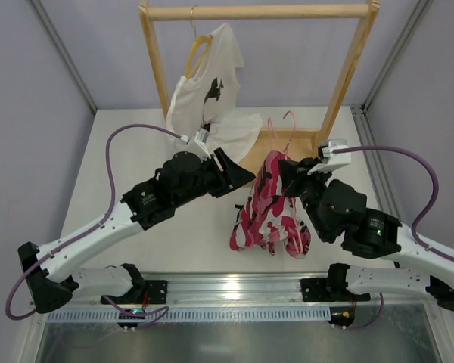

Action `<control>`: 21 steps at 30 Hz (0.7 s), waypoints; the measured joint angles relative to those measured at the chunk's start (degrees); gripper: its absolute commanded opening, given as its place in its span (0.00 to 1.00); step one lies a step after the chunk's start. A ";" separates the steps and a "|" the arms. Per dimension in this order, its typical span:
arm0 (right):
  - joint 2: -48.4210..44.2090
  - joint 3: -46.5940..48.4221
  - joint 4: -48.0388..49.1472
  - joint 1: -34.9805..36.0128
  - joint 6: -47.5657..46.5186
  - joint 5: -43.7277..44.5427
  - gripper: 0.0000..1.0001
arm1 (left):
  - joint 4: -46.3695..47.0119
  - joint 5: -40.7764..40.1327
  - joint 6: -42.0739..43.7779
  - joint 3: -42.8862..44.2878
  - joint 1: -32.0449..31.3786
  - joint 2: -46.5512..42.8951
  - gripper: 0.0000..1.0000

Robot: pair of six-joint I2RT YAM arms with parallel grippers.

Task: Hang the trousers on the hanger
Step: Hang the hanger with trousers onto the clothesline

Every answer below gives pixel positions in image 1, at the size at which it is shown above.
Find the pink camouflage trousers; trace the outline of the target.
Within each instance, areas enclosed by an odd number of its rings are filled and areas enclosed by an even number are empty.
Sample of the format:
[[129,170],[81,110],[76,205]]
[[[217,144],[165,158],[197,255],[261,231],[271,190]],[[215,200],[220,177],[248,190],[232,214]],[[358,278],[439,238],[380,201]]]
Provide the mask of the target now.
[[229,247],[234,251],[261,247],[274,256],[281,247],[292,258],[309,252],[311,234],[297,218],[296,200],[283,195],[279,163],[286,154],[272,150],[260,167],[246,202],[237,205],[238,214]]

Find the pink wire clothes hanger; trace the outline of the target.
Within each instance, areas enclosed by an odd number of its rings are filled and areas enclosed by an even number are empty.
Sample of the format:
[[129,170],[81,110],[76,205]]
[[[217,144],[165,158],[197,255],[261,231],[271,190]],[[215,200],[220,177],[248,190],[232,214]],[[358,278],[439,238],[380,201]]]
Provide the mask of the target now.
[[[291,142],[292,142],[293,137],[294,137],[294,132],[296,131],[296,127],[297,127],[296,116],[295,116],[295,114],[293,113],[292,110],[288,110],[284,114],[282,119],[286,119],[286,117],[288,115],[290,115],[292,117],[293,125],[292,125],[291,136],[288,139],[288,141],[286,142],[286,144],[284,146],[284,149],[282,151],[282,153],[284,154],[285,159],[288,158],[289,147],[291,146]],[[277,140],[279,140],[280,138],[279,138],[278,133],[274,130],[273,122],[272,122],[272,119],[270,117],[268,118],[267,124],[268,124],[268,131],[269,131],[269,144],[270,144],[271,149],[273,149],[272,138],[275,137]],[[302,241],[302,237],[301,237],[301,234],[300,234],[300,225],[299,225],[299,223],[297,221],[296,201],[295,201],[295,199],[293,197],[289,197],[288,200],[291,202],[291,206],[292,206],[292,210],[293,210],[292,218],[294,220],[294,226],[295,226],[296,232],[297,232],[297,239],[294,242],[294,246],[295,246],[295,250],[296,250],[295,257],[296,258],[300,258],[302,256],[302,254],[303,254],[303,241]]]

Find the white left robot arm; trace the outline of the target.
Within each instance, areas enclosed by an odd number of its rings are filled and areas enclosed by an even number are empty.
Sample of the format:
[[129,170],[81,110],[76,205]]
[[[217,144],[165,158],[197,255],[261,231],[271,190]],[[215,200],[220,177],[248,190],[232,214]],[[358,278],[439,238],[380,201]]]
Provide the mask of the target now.
[[100,269],[83,265],[114,244],[172,218],[179,207],[205,194],[222,197],[254,179],[220,148],[204,160],[179,152],[75,236],[41,246],[23,244],[18,255],[36,311],[53,312],[73,299],[95,296],[110,304],[141,302],[148,284],[133,264]]

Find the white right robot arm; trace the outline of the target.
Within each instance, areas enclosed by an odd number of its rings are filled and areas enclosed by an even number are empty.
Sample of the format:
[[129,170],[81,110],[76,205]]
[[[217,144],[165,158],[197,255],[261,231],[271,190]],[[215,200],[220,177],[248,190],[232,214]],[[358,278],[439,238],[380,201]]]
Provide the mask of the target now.
[[397,268],[366,268],[337,263],[330,265],[327,289],[340,295],[368,293],[431,296],[439,307],[454,312],[454,250],[437,252],[416,243],[410,228],[398,218],[368,208],[367,196],[330,172],[319,172],[320,159],[279,163],[283,193],[297,197],[319,239],[334,243],[363,259],[386,259]]

